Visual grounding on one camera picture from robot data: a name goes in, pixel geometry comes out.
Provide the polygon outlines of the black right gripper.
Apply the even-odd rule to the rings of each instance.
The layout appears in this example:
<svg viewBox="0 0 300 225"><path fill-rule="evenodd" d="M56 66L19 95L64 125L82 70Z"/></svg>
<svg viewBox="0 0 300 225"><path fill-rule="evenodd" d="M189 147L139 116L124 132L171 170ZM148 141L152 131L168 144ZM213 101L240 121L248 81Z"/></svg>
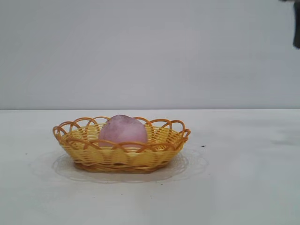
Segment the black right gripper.
<svg viewBox="0 0 300 225"><path fill-rule="evenodd" d="M294 18L295 18L295 29L294 29L294 38L293 46L297 49L300 48L300 0L280 0L282 2L294 2Z"/></svg>

